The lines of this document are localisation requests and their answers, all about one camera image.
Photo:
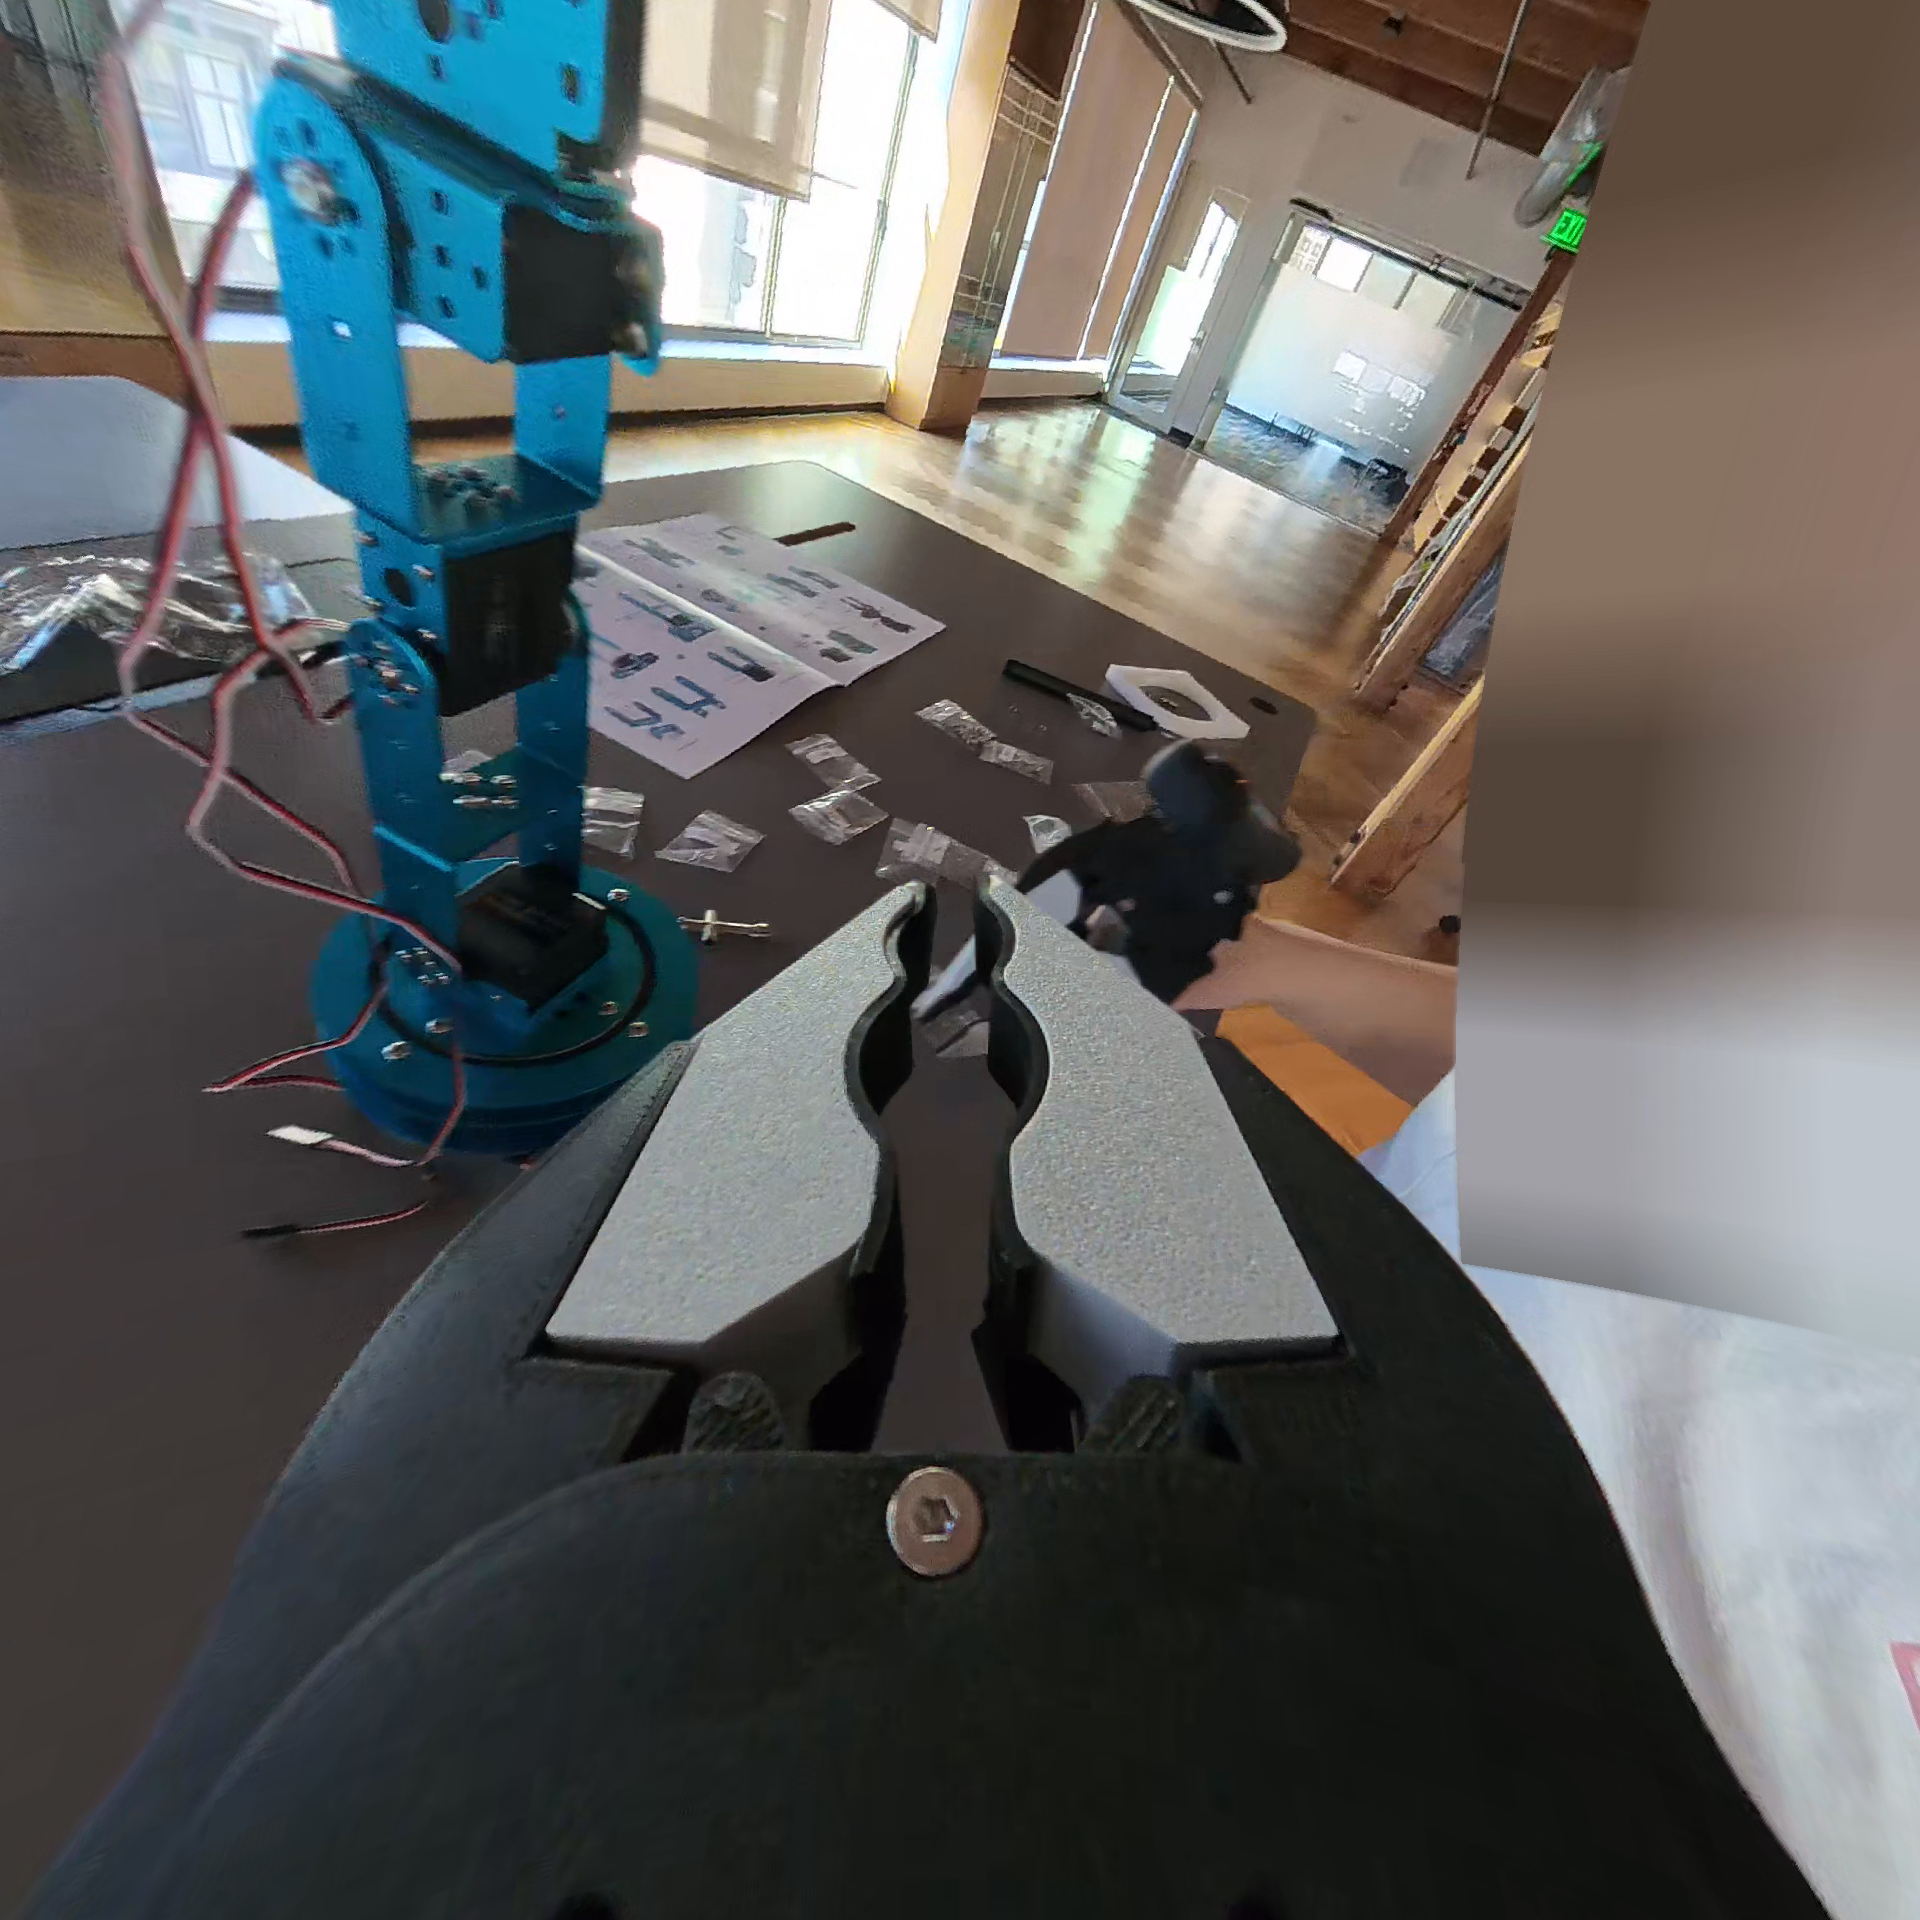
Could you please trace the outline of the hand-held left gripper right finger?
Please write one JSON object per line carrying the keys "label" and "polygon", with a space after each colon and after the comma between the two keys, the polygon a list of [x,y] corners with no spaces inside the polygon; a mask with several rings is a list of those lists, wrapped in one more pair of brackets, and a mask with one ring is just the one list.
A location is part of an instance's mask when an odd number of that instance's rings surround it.
{"label": "hand-held left gripper right finger", "polygon": [[975,895],[1012,1104],[978,1332],[1054,1381],[1330,1353],[1338,1320],[1199,1038],[1005,880]]}

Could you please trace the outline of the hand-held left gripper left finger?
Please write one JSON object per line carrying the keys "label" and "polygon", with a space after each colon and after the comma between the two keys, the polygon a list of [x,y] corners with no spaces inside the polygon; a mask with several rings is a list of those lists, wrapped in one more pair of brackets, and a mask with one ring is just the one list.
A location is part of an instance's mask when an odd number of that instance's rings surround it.
{"label": "hand-held left gripper left finger", "polygon": [[895,1152],[933,895],[882,894],[692,1042],[547,1320],[565,1353],[688,1368],[890,1368]]}

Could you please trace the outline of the white foam square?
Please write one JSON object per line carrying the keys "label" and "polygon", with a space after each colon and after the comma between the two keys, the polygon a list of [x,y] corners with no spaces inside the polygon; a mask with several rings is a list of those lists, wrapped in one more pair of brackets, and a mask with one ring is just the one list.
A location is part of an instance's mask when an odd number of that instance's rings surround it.
{"label": "white foam square", "polygon": [[1180,741],[1239,741],[1251,725],[1206,682],[1182,668],[1106,668],[1103,687],[1132,716]]}

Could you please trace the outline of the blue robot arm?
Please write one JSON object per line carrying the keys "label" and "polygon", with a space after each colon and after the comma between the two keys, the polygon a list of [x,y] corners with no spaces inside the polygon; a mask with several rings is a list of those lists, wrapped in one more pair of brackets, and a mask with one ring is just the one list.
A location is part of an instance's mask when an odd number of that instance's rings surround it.
{"label": "blue robot arm", "polygon": [[583,519],[618,357],[655,368],[643,4],[334,4],[256,114],[302,441],[351,505],[342,640],[378,894],[310,1000],[358,1113],[527,1160],[692,1013],[667,910],[588,861]]}

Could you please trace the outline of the person's right forearm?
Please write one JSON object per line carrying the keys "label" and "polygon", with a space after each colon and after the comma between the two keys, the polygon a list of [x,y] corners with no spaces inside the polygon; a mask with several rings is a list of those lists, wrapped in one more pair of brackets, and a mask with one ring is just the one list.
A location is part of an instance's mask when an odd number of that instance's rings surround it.
{"label": "person's right forearm", "polygon": [[1251,917],[1172,1006],[1183,1014],[1267,1006],[1418,1106],[1455,1062],[1455,982],[1454,965]]}

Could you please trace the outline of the dark brown desk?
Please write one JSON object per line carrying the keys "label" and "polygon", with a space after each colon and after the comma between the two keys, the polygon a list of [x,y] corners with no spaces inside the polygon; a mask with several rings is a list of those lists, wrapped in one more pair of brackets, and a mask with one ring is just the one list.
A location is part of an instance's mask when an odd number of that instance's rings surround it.
{"label": "dark brown desk", "polygon": [[[768,535],[846,524],[799,552],[935,615],[944,632],[807,703],[708,775],[650,770],[602,736],[591,776],[645,790],[630,872],[771,942],[701,957],[719,1017],[879,892],[875,852],[788,818],[811,789],[790,736],[826,732],[879,802],[1007,864],[1029,810],[1132,775],[1103,741],[1002,676],[1082,685],[1180,664],[1240,698],[1248,773],[1282,809],[1312,713],[1124,613],[882,497],[790,461],[628,481],[608,520],[738,514]],[[980,764],[916,710],[951,698],[1050,756],[1050,783]],[[332,911],[246,885],[182,829],[191,768],[120,719],[5,733],[5,1913],[125,1773],[229,1588],[307,1429],[402,1293],[517,1169],[456,1158],[436,1182],[276,1142],[354,1122],[335,1095],[206,1084],[314,1034],[307,982]],[[655,860],[700,810],[764,834],[733,872]]]}

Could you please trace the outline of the black metal tube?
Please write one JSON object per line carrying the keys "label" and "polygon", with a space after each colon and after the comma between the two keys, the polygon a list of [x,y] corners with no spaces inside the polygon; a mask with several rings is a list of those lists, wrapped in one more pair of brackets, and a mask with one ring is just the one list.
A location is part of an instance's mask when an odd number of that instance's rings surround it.
{"label": "black metal tube", "polygon": [[1124,725],[1124,732],[1147,733],[1147,736],[1164,732],[1160,725],[1155,717],[1149,717],[1147,713],[1130,705],[1127,702],[1115,698],[1110,692],[1082,687],[1082,685],[1076,685],[1076,682],[1072,682],[1072,680],[1068,680],[1058,673],[1051,673],[1045,668],[1024,663],[1020,658],[1005,658],[999,673],[1015,685],[1031,687],[1031,690],[1042,692],[1050,698],[1056,698],[1060,703],[1068,703],[1070,692],[1084,692],[1088,697],[1094,697],[1094,698],[1099,698],[1099,702],[1103,702],[1106,705],[1112,708],[1115,717]]}

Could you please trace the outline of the printed assembly manual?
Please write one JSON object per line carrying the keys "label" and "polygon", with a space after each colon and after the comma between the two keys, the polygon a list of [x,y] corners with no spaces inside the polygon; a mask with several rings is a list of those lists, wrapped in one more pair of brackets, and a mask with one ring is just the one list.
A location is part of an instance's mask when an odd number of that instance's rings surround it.
{"label": "printed assembly manual", "polygon": [[588,529],[573,593],[591,732],[682,780],[944,632],[940,616],[708,512]]}

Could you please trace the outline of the wooden column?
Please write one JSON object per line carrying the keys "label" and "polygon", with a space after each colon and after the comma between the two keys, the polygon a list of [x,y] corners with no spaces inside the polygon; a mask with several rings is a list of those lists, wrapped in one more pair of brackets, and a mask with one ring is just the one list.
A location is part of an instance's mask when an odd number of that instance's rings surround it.
{"label": "wooden column", "polygon": [[915,276],[885,401],[890,417],[933,437],[959,433],[971,421],[965,394],[975,383],[948,346],[948,324],[959,296],[958,280],[988,172],[1020,2],[955,9],[958,36],[935,70],[944,89],[927,101],[915,130],[919,238],[902,239],[902,264],[915,268]]}

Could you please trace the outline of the round ceiling lamp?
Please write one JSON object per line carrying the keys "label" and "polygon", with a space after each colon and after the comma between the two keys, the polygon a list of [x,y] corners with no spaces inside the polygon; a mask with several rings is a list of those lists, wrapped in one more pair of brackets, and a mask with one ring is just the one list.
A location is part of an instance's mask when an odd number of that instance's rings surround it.
{"label": "round ceiling lamp", "polygon": [[1132,2],[1140,15],[1226,52],[1277,55],[1288,38],[1285,2]]}

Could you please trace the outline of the beige window blind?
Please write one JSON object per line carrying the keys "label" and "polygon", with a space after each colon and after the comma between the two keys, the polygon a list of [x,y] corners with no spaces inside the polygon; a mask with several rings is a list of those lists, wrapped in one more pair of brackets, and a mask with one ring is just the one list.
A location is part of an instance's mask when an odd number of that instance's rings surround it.
{"label": "beige window blind", "polygon": [[650,2],[632,205],[685,184],[782,201],[867,189],[894,145],[909,65],[942,4]]}

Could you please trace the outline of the crumpled clear plastic wrap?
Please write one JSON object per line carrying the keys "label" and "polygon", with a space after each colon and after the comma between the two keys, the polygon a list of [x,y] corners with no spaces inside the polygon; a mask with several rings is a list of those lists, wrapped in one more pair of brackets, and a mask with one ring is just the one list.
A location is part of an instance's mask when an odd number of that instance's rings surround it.
{"label": "crumpled clear plastic wrap", "polygon": [[[338,632],[307,601],[287,569],[246,556],[268,631],[316,649]],[[34,559],[2,576],[2,672],[18,673],[67,638],[100,640],[111,652],[144,632],[154,598],[154,564],[108,556]],[[159,596],[148,652],[187,664],[231,668],[256,646],[251,616],[229,559],[180,566]]]}

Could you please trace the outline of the dark side table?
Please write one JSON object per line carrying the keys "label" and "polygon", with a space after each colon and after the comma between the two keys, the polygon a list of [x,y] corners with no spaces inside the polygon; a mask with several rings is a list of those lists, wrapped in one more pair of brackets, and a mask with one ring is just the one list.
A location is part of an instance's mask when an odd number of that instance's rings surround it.
{"label": "dark side table", "polygon": [[[154,536],[174,488],[184,412],[123,377],[2,377],[2,550]],[[349,508],[309,476],[229,439],[242,525],[342,519]],[[221,524],[204,455],[184,525]]]}

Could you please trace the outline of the wooden post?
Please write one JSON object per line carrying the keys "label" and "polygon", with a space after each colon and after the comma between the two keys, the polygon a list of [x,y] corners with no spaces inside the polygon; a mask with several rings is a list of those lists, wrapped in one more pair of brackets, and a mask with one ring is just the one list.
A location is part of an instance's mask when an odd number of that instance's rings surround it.
{"label": "wooden post", "polygon": [[1480,672],[1461,670],[1461,687],[1438,676],[1428,656],[1467,613],[1493,605],[1486,590],[1514,535],[1570,274],[1568,255],[1546,264],[1376,542],[1383,572],[1359,598],[1376,613],[1376,634],[1350,698],[1362,713],[1384,716],[1404,692],[1428,682],[1451,690],[1454,703],[1335,852],[1330,885],[1344,895],[1389,898],[1467,804]]}

